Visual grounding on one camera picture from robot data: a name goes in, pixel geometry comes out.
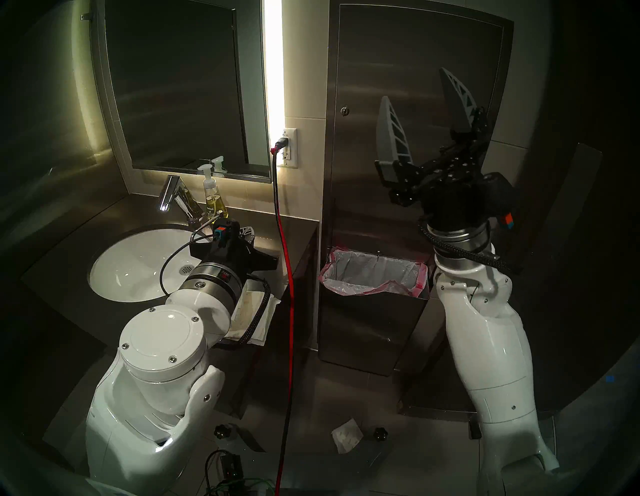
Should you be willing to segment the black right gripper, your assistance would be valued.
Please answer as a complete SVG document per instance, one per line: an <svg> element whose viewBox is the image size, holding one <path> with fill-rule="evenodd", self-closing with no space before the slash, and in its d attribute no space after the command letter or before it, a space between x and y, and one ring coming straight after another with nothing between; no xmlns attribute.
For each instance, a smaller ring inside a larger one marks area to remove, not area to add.
<svg viewBox="0 0 640 496"><path fill-rule="evenodd" d="M407 136L390 99L381 98L374 162L390 201L409 207L419 202L429 226L441 232L482 226L491 218L505 229L515 221L515 188L499 172L483 173L479 158L490 144L490 120L470 90L449 70L439 75L454 145L421 166L414 165Z"/></svg>

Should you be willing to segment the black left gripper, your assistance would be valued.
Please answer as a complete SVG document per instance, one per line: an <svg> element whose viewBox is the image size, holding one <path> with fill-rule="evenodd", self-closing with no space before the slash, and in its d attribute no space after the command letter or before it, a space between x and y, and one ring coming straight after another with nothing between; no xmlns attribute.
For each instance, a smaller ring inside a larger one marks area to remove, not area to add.
<svg viewBox="0 0 640 496"><path fill-rule="evenodd" d="M201 266L222 268L240 280L255 271L274 271L279 258L255 248L255 230L236 220L215 220L208 225L209 237L198 237L203 228L190 238L190 254Z"/></svg>

